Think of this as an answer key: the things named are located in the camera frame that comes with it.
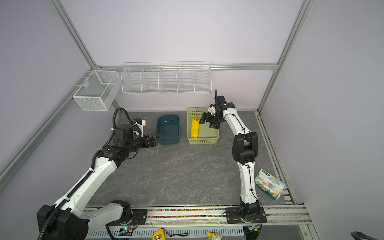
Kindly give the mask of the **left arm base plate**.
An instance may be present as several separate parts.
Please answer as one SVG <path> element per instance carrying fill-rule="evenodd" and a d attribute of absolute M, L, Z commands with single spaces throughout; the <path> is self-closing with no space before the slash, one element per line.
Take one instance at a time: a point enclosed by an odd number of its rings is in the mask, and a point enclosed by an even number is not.
<path fill-rule="evenodd" d="M 110 226 L 143 226 L 146 224 L 148 215 L 148 209 L 132 209 L 131 210 L 131 219 L 123 220 L 119 219 L 117 221 L 109 223 Z"/>

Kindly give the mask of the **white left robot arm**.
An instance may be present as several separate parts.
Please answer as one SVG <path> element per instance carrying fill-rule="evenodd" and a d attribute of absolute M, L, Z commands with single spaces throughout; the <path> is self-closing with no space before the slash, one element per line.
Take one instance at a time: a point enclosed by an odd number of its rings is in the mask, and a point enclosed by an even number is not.
<path fill-rule="evenodd" d="M 39 240 L 84 240 L 89 233 L 117 222 L 130 225 L 134 213 L 131 204 L 114 200 L 90 213 L 84 213 L 91 197 L 125 160 L 139 149 L 155 147 L 154 133 L 123 142 L 123 147 L 105 146 L 95 154 L 92 166 L 83 177 L 53 205 L 42 206 L 37 213 Z"/>

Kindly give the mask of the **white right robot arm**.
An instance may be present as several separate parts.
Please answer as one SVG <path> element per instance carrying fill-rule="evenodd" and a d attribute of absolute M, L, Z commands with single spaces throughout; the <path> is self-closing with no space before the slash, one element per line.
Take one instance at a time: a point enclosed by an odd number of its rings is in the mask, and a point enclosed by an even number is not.
<path fill-rule="evenodd" d="M 215 103 L 202 114 L 200 124 L 209 123 L 210 128 L 219 129 L 226 122 L 233 132 L 232 156 L 240 171 L 240 218 L 250 222 L 261 213 L 261 204 L 255 185 L 255 163 L 258 156 L 258 134 L 246 127 L 233 103 L 224 96 L 215 96 Z"/>

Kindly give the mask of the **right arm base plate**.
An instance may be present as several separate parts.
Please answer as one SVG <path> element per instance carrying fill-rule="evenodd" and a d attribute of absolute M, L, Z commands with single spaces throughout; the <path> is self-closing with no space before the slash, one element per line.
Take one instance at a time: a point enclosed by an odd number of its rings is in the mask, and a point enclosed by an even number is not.
<path fill-rule="evenodd" d="M 226 208 L 222 213 L 228 224 L 264 224 L 267 222 L 267 216 L 264 208 L 260 208 L 258 214 L 242 213 L 239 207 Z"/>

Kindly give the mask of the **yellow paper napkin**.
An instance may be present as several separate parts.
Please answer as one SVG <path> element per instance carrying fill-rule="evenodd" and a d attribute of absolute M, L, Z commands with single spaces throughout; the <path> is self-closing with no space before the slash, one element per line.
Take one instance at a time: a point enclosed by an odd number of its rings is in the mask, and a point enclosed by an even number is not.
<path fill-rule="evenodd" d="M 192 118 L 192 123 L 191 123 L 191 138 L 196 139 L 198 138 L 199 135 L 199 121 L 195 121 Z"/>

